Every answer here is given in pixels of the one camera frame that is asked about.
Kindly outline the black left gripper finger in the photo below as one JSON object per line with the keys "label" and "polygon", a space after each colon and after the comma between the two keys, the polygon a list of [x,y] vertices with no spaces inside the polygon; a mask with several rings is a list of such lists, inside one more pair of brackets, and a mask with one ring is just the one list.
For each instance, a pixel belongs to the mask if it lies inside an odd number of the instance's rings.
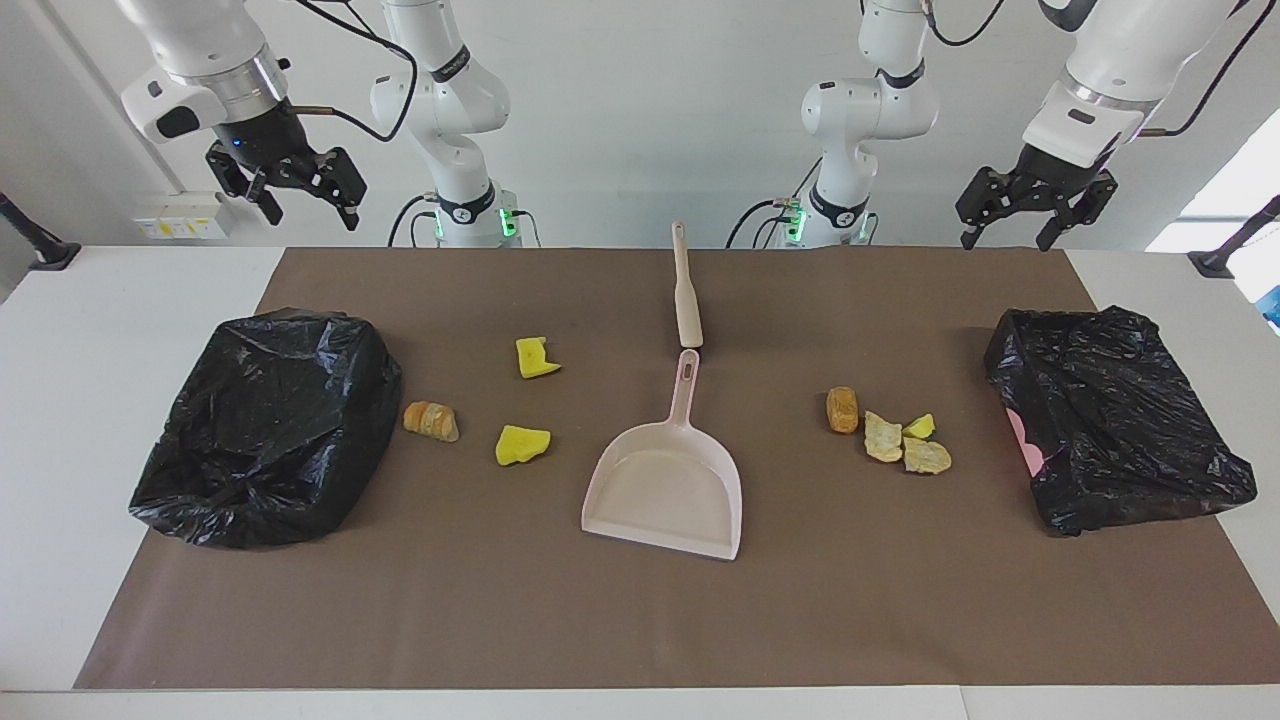
{"label": "black left gripper finger", "polygon": [[1015,172],[1002,173],[992,167],[982,167],[972,177],[955,202],[955,210],[964,229],[960,245],[973,250],[991,224],[1011,217],[1015,211],[1012,196]]}
{"label": "black left gripper finger", "polygon": [[1037,234],[1037,249],[1050,251],[1060,237],[1079,225],[1093,225],[1117,190],[1110,170],[1102,170],[1080,195],[1071,201],[1064,191],[1044,190],[1041,195],[1048,202],[1052,217]]}

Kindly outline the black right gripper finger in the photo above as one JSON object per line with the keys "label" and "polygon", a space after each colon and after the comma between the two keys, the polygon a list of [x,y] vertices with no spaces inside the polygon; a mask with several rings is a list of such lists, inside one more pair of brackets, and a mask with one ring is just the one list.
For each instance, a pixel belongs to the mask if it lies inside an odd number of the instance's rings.
{"label": "black right gripper finger", "polygon": [[303,190],[312,197],[332,205],[347,231],[360,223],[358,209],[367,192],[367,184],[346,149],[332,149],[311,156],[314,168],[305,179]]}
{"label": "black right gripper finger", "polygon": [[268,173],[251,168],[250,173],[227,151],[223,143],[211,143],[207,167],[225,196],[243,199],[255,205],[270,225],[279,225],[283,210],[268,188]]}

